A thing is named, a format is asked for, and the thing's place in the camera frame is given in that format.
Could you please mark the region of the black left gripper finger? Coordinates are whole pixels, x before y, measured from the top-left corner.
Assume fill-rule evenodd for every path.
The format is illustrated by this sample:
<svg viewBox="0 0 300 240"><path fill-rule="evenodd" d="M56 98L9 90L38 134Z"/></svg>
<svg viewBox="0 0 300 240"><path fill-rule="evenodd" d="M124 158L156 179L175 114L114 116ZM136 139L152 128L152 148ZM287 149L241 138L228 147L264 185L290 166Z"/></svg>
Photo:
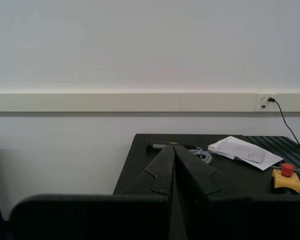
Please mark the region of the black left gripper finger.
<svg viewBox="0 0 300 240"><path fill-rule="evenodd" d="M16 240L166 240L175 150L164 147L140 175L112 195L36 195L10 215Z"/></svg>
<svg viewBox="0 0 300 240"><path fill-rule="evenodd" d="M181 146L175 172L190 240L300 240L300 194L252 193Z"/></svg>

